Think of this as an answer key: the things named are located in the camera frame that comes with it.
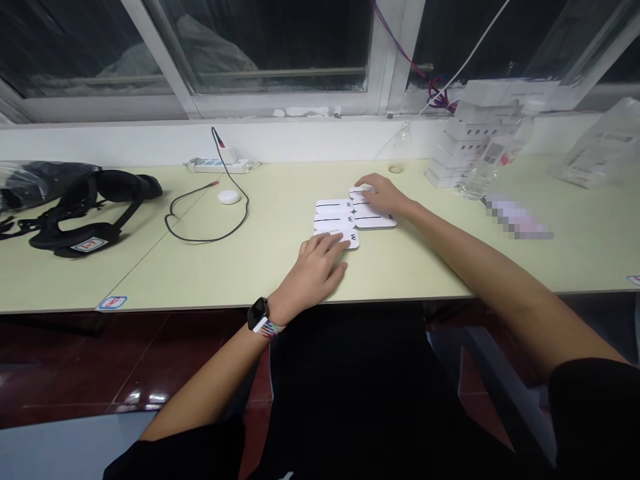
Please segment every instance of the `wall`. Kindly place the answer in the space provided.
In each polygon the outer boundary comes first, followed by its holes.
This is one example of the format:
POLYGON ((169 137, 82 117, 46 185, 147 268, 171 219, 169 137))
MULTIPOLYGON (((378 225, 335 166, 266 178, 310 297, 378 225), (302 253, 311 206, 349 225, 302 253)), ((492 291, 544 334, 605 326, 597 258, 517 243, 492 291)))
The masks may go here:
MULTIPOLYGON (((536 118, 525 153, 563 153, 596 113, 536 118)), ((86 161, 103 167, 180 165, 215 153, 211 126, 244 158, 267 163, 372 160, 410 117, 310 117, 0 126, 0 161, 86 161)), ((410 158, 429 158, 445 120, 411 126, 410 158)), ((377 159, 395 159, 391 140, 377 159)))

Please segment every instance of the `black shirt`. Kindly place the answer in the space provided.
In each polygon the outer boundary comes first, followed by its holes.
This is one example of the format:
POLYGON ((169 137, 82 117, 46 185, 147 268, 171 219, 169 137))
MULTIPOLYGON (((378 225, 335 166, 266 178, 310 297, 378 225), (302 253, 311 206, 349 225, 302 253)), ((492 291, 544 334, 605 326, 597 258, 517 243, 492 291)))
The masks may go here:
MULTIPOLYGON (((556 368, 549 400, 557 469, 544 471, 466 415, 420 321, 384 311, 348 319, 308 313, 272 346, 271 420, 251 479, 636 474, 640 371, 634 367, 583 359, 556 368)), ((234 417, 138 441, 105 479, 236 480, 243 446, 244 426, 234 417)))

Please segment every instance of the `forearm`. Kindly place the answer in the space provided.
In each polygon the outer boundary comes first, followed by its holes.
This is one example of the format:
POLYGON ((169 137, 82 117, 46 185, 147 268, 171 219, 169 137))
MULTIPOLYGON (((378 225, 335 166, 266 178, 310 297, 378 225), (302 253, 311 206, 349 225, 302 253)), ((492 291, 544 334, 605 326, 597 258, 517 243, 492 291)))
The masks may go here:
POLYGON ((140 440, 158 440, 218 420, 269 342, 242 326, 160 410, 140 440))
POLYGON ((494 248, 416 202, 408 202, 401 214, 502 318, 542 375, 576 358, 625 361, 556 295, 494 248))

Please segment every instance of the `card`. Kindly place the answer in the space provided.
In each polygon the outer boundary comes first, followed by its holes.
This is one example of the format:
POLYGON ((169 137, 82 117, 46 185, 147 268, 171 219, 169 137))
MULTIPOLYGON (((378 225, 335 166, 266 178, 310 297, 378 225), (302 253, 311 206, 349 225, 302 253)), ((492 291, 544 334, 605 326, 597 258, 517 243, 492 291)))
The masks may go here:
POLYGON ((362 209, 369 207, 369 202, 366 201, 364 198, 358 199, 358 200, 355 200, 355 199, 351 200, 351 204, 353 205, 353 209, 355 211, 360 211, 362 209))
POLYGON ((360 230, 392 229, 398 224, 390 213, 356 212, 355 226, 360 230))
MULTIPOLYGON (((317 231, 316 233, 314 233, 314 235, 319 235, 321 233, 324 233, 324 232, 317 231)), ((332 235, 335 235, 336 233, 342 233, 342 240, 340 241, 349 240, 351 242, 351 244, 345 249, 345 251, 358 250, 358 247, 360 246, 360 237, 358 236, 358 230, 340 229, 340 230, 331 230, 329 233, 332 235)))
POLYGON ((315 203, 316 213, 351 213, 352 211, 351 199, 318 200, 315 203))
POLYGON ((373 189, 372 186, 364 184, 364 185, 360 185, 359 187, 350 188, 349 189, 349 196, 354 201, 364 201, 365 198, 362 196, 362 193, 360 193, 363 190, 370 191, 370 192, 375 192, 375 190, 373 189))
POLYGON ((322 231, 352 229, 355 220, 352 213, 316 213, 313 228, 322 231))

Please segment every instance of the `black cable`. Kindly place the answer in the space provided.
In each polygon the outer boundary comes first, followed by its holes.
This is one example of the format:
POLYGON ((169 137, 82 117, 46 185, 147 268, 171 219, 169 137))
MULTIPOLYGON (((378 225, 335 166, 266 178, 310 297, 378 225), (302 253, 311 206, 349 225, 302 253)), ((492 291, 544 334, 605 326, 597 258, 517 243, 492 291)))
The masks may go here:
POLYGON ((245 216, 242 218, 242 220, 240 221, 240 223, 238 223, 238 225, 236 226, 236 228, 234 228, 233 230, 231 230, 229 233, 226 233, 225 235, 223 235, 222 237, 218 237, 215 239, 206 239, 206 240, 194 240, 194 239, 186 239, 184 237, 181 237, 180 235, 178 235, 176 232, 174 232, 173 230, 171 230, 171 227, 169 226, 169 222, 168 222, 168 218, 170 217, 175 217, 175 214, 173 213, 173 207, 175 206, 175 204, 178 202, 178 200, 182 200, 184 197, 188 197, 189 195, 191 195, 192 193, 196 193, 199 192, 200 190, 204 190, 204 189, 208 189, 209 187, 214 186, 214 184, 216 184, 216 182, 212 182, 209 183, 207 185, 205 185, 204 187, 200 187, 196 190, 190 191, 189 193, 185 193, 184 195, 180 195, 178 198, 174 199, 171 202, 171 205, 169 206, 169 214, 165 215, 165 225, 167 226, 167 230, 169 230, 169 233, 172 234, 174 237, 180 239, 180 240, 184 240, 184 241, 192 241, 192 242, 200 242, 200 243, 211 243, 211 242, 215 242, 218 240, 222 240, 227 238, 228 236, 234 234, 236 232, 236 230, 238 230, 238 228, 242 227, 242 225, 244 224, 244 222, 247 220, 248 216, 249 216, 249 196, 245 193, 244 190, 242 190, 242 188, 240 188, 240 185, 238 185, 235 180, 232 178, 231 174, 229 173, 229 170, 227 169, 227 166, 225 164, 225 161, 222 159, 222 153, 220 152, 220 146, 218 146, 218 139, 220 138, 218 136, 218 132, 216 132, 214 127, 211 127, 211 134, 213 136, 213 141, 215 142, 215 148, 216 150, 218 150, 218 156, 220 157, 220 161, 222 162, 222 165, 225 168, 225 171, 227 172, 227 176, 229 177, 229 180, 231 180, 233 182, 233 184, 238 187, 238 190, 240 190, 242 192, 242 194, 247 198, 247 202, 245 204, 245 216))

